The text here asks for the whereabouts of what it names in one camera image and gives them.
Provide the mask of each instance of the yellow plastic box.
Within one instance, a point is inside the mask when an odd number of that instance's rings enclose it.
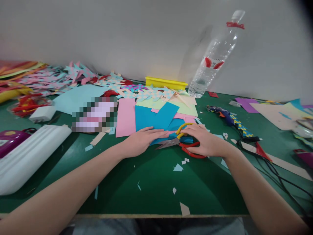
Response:
[[[146,77],[146,86],[151,86],[153,84],[154,87],[167,87],[174,90],[185,90],[187,83],[166,80],[161,78],[153,78],[153,77]]]

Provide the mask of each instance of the white wall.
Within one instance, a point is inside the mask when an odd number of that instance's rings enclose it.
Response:
[[[304,13],[285,0],[4,1],[0,58],[80,60],[102,73],[189,83],[211,33],[237,9],[246,29],[213,90],[313,103],[311,35]]]

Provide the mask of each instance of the white charger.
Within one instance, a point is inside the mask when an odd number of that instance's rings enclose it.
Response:
[[[29,120],[34,123],[50,121],[55,112],[56,109],[54,106],[42,106],[36,109],[36,111],[30,116]]]

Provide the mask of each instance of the scissors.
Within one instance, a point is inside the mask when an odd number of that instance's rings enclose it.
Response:
[[[191,145],[186,145],[186,144],[183,144],[180,142],[180,138],[184,135],[187,135],[185,133],[180,133],[180,131],[182,130],[182,128],[184,126],[187,126],[187,125],[192,125],[193,123],[192,122],[187,122],[187,123],[184,123],[183,125],[181,125],[179,127],[179,129],[176,131],[176,135],[177,137],[175,139],[172,139],[172,140],[165,140],[165,141],[161,141],[159,142],[158,144],[161,144],[159,147],[157,147],[155,150],[157,149],[163,149],[163,148],[167,148],[167,147],[170,147],[170,146],[174,146],[174,145],[179,145],[180,147],[182,147],[182,150],[187,153],[190,157],[194,157],[194,158],[206,158],[206,156],[202,156],[202,155],[197,155],[197,154],[194,154],[194,153],[191,153],[187,148],[189,147],[195,147],[197,145],[200,144],[200,142],[195,142]]]

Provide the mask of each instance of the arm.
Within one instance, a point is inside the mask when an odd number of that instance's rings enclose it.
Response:
[[[168,132],[144,128],[71,171],[0,221],[0,234],[59,234],[103,178],[124,158],[142,154]]]
[[[189,125],[184,133],[200,141],[190,152],[223,157],[249,213],[265,234],[305,234],[309,228],[288,203],[270,186],[242,152],[232,144],[209,133],[203,125]]]

